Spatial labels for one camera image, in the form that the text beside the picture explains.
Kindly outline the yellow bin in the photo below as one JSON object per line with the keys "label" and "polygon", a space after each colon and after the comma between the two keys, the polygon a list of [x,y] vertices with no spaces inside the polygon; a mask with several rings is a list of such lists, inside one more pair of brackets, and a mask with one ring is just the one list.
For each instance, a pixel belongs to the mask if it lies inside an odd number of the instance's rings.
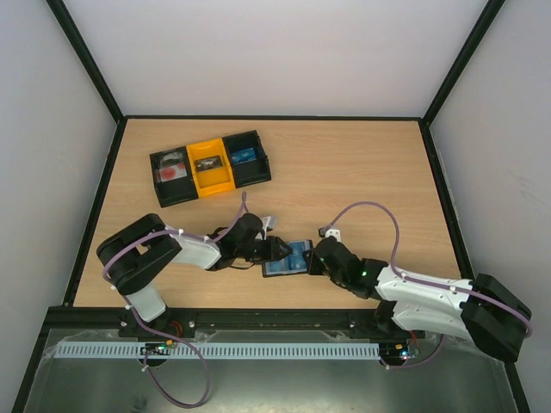
{"label": "yellow bin", "polygon": [[186,151],[200,198],[230,192],[236,188],[222,138],[188,145]]}

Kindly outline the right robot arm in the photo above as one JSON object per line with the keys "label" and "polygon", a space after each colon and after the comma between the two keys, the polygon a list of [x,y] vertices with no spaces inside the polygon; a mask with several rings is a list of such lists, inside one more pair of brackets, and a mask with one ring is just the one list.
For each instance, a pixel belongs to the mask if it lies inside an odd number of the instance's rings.
{"label": "right robot arm", "polygon": [[307,272],[325,275],[360,299],[377,299],[376,329],[384,336],[424,330],[454,336],[503,361],[518,359],[529,336],[531,311],[489,274],[475,279],[440,279],[360,259],[334,237],[305,252]]}

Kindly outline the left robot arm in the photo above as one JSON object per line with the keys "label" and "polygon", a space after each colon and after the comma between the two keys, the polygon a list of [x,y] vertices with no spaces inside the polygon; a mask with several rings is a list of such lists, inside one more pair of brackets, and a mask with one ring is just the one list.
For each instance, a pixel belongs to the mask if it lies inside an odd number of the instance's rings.
{"label": "left robot arm", "polygon": [[290,256],[293,249],[269,234],[271,224],[271,217],[244,213],[227,227],[197,236],[149,213],[100,243],[96,255],[103,278],[140,322],[150,324],[167,312],[154,279],[171,263],[219,271],[238,259],[260,265]]}

